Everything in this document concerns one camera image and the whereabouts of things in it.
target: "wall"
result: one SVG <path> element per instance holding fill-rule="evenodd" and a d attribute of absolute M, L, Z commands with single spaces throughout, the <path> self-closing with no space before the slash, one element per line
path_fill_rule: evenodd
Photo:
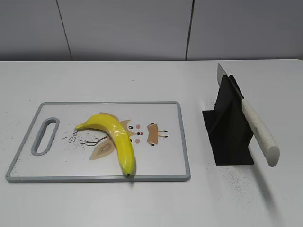
<path fill-rule="evenodd" d="M 0 61 L 303 57 L 302 0 L 192 3 L 0 0 Z"/>
<path fill-rule="evenodd" d="M 195 0 L 188 60 L 303 57 L 302 0 Z"/>
<path fill-rule="evenodd" d="M 70 60 L 54 0 L 0 0 L 0 61 Z"/>

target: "table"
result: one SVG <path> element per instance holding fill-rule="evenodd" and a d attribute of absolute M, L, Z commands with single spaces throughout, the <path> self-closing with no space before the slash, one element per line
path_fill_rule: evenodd
<path fill-rule="evenodd" d="M 216 99 L 217 64 L 280 146 L 269 167 L 216 166 L 201 111 Z M 303 61 L 0 63 L 0 226 L 301 226 Z M 178 101 L 187 182 L 9 184 L 5 173 L 42 102 Z"/>

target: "knife handle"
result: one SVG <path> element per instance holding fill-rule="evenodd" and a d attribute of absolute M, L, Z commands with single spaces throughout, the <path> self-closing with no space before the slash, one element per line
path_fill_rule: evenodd
<path fill-rule="evenodd" d="M 275 139 L 270 134 L 268 128 L 263 123 L 257 112 L 251 107 L 245 98 L 242 99 L 242 111 L 261 147 L 268 165 L 270 167 L 274 167 L 280 158 L 280 149 Z"/>

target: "knife holder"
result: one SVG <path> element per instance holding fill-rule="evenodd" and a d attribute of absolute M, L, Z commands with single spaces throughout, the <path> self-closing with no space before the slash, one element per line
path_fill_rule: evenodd
<path fill-rule="evenodd" d="M 233 75 L 222 77 L 214 110 L 202 111 L 217 166 L 253 165 L 248 150 L 252 131 L 242 112 Z"/>

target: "banana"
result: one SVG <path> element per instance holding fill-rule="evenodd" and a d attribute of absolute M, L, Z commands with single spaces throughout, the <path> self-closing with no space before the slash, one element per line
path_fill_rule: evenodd
<path fill-rule="evenodd" d="M 91 116 L 85 123 L 77 125 L 75 129 L 98 129 L 106 132 L 115 143 L 123 173 L 130 176 L 135 165 L 134 151 L 127 132 L 117 119 L 109 115 L 97 114 Z"/>

